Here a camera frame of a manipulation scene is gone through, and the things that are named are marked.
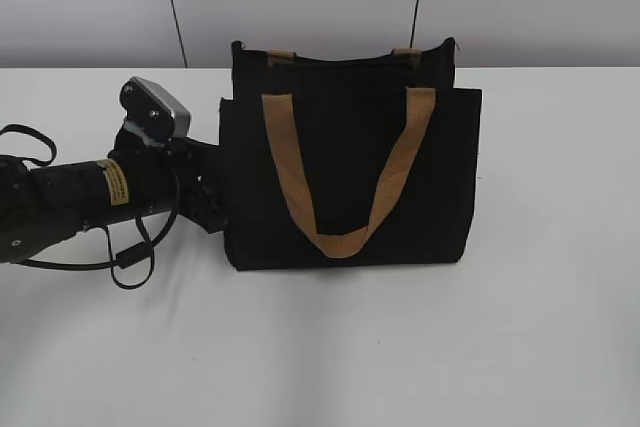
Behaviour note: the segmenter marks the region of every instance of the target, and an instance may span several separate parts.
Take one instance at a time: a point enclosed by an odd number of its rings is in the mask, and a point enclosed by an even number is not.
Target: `warning label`
[[[122,205],[129,202],[129,187],[122,169],[113,159],[98,160],[96,162],[104,169],[104,178],[109,186],[111,205]]]

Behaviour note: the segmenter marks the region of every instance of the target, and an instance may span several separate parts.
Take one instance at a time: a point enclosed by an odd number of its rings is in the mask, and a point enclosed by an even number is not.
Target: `table surface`
[[[104,158],[132,75],[217,142],[228,70],[0,70],[2,123],[47,133],[58,163]],[[221,234],[183,219],[142,290],[1,265],[0,425],[637,427],[638,83],[640,69],[460,69],[484,102],[454,266],[238,273]],[[6,135],[0,152],[46,149]],[[113,230],[116,249],[137,242]],[[106,255],[89,232],[40,258]]]

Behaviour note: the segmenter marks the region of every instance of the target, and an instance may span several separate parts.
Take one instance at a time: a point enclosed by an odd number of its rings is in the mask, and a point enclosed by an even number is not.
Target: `bag handle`
[[[293,64],[296,53],[290,50],[268,50],[267,65],[273,67],[276,64]]]
[[[435,89],[407,88],[406,92],[406,124],[391,149],[378,179],[369,223],[365,227],[343,235],[318,233],[311,191],[304,174],[293,116],[293,96],[291,94],[262,96],[271,155],[291,218],[327,257],[343,259],[360,252],[400,198],[436,102]]]
[[[422,51],[420,49],[393,49],[391,54],[394,57],[408,56],[414,69],[420,67],[420,61],[422,60]]]

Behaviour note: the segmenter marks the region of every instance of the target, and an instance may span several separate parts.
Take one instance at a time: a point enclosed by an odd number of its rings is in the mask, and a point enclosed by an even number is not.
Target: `black tote bag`
[[[225,251],[239,270],[456,262],[473,218],[481,92],[222,100]]]
[[[245,50],[231,44],[233,97],[337,91],[375,92],[413,87],[453,87],[455,77],[453,37],[426,51],[394,49],[371,59],[324,61],[300,57],[283,50]]]

